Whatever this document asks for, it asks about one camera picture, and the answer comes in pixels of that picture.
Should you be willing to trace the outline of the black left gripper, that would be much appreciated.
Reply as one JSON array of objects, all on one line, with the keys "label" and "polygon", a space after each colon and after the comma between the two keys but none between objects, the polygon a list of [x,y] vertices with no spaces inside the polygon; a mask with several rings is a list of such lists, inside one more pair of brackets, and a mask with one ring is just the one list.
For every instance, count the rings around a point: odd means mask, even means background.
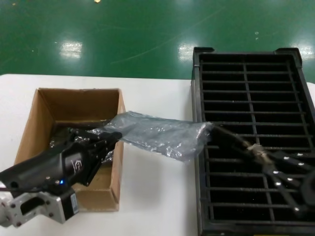
[{"label": "black left gripper", "polygon": [[68,132],[65,146],[0,173],[1,224],[25,224],[38,215],[63,224],[79,212],[73,185],[90,185],[122,133],[77,128]]}]

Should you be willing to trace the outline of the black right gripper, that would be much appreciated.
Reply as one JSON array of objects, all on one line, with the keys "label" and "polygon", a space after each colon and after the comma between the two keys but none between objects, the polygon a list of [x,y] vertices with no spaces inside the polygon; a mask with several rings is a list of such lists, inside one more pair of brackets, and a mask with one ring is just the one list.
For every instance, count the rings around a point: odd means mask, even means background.
[{"label": "black right gripper", "polygon": [[[263,173],[268,176],[298,218],[315,211],[315,167],[283,151],[267,152],[271,162],[262,164]],[[301,181],[287,174],[304,173]],[[298,204],[289,188],[299,190],[303,204]]]}]

